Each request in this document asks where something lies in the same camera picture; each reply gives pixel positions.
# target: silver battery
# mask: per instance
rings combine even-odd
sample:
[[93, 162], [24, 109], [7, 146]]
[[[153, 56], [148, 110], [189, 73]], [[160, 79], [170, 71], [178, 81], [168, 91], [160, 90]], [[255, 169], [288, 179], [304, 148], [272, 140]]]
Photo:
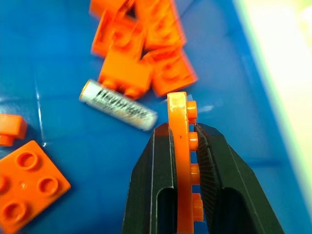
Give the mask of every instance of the silver battery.
[[79, 100], [144, 131], [151, 130], [158, 118], [155, 111], [89, 80]]

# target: orange 2x2 lego plate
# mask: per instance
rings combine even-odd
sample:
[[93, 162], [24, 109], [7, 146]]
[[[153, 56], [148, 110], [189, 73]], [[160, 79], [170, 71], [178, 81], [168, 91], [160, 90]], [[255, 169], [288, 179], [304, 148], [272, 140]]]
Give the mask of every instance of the orange 2x2 lego plate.
[[186, 37], [173, 0], [136, 0], [136, 16], [147, 29], [145, 48], [182, 47]]
[[15, 233], [70, 184], [35, 141], [0, 160], [0, 226]]
[[143, 60], [152, 68], [152, 87], [158, 96], [180, 90], [198, 78], [181, 48], [148, 52]]
[[92, 53], [105, 57], [111, 47], [132, 57], [141, 58], [143, 26], [129, 16], [104, 11], [92, 44]]

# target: plastic toy piece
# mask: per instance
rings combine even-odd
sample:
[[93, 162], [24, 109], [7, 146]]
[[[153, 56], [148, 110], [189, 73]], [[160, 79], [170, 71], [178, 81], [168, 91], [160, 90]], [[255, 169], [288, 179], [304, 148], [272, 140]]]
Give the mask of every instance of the plastic toy piece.
[[173, 0], [136, 0], [136, 16], [147, 29], [146, 49], [182, 47], [186, 43]]
[[27, 122], [17, 115], [0, 114], [0, 146], [12, 146], [15, 139], [24, 139]]
[[181, 48], [170, 47], [151, 51], [143, 60], [153, 70], [152, 87], [158, 96], [180, 90], [198, 80]]
[[189, 123], [197, 119], [195, 101], [188, 101], [185, 92], [168, 94], [169, 127], [175, 145], [177, 174], [177, 232], [194, 233], [194, 221], [203, 221], [203, 203], [200, 194], [192, 193], [192, 185], [199, 184], [198, 165], [191, 166], [190, 151], [198, 148], [198, 136], [189, 132]]
[[70, 189], [35, 141], [0, 160], [0, 226], [15, 233]]
[[114, 47], [134, 60], [139, 60], [142, 54], [143, 41], [143, 26], [138, 21], [129, 16], [112, 15], [108, 11], [104, 11], [91, 52], [105, 57], [108, 50]]
[[119, 90], [136, 100], [151, 86], [150, 68], [142, 62], [111, 49], [103, 64], [98, 81], [111, 90]]
[[112, 13], [125, 14], [134, 4], [134, 0], [91, 0], [90, 14], [95, 17], [101, 17], [104, 10], [109, 10]]

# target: lego stud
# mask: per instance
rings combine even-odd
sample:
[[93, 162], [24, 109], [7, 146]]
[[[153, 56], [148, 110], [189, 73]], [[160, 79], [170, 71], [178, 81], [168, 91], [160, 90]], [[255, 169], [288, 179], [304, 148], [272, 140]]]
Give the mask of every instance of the lego stud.
[[168, 62], [162, 68], [163, 78], [166, 80], [173, 80], [179, 77], [181, 73], [181, 67], [177, 63]]
[[112, 80], [109, 80], [109, 79], [105, 79], [103, 82], [102, 82], [102, 86], [110, 89], [110, 90], [116, 90], [118, 85], [116, 84], [116, 82], [113, 82]]
[[136, 100], [140, 97], [140, 92], [133, 88], [128, 88], [125, 90], [124, 95], [128, 98]]
[[59, 182], [53, 176], [43, 177], [38, 182], [38, 190], [43, 196], [52, 196], [58, 190]]
[[199, 182], [200, 182], [199, 165], [197, 163], [191, 164], [191, 179], [192, 179], [192, 185], [199, 185]]
[[3, 175], [0, 175], [0, 192], [4, 191], [6, 184], [7, 179]]
[[16, 163], [22, 170], [28, 171], [38, 164], [38, 156], [31, 151], [25, 151], [18, 155]]
[[194, 222], [204, 221], [203, 201], [200, 194], [193, 194], [193, 220]]
[[195, 124], [197, 119], [197, 105], [196, 101], [187, 102], [187, 116], [190, 124]]
[[131, 35], [125, 34], [123, 32], [114, 31], [113, 32], [113, 43], [117, 47], [124, 48], [131, 42]]
[[27, 206], [22, 201], [11, 201], [2, 210], [2, 218], [5, 222], [14, 225], [26, 216]]
[[196, 132], [189, 132], [190, 151], [196, 151], [198, 148], [198, 136]]

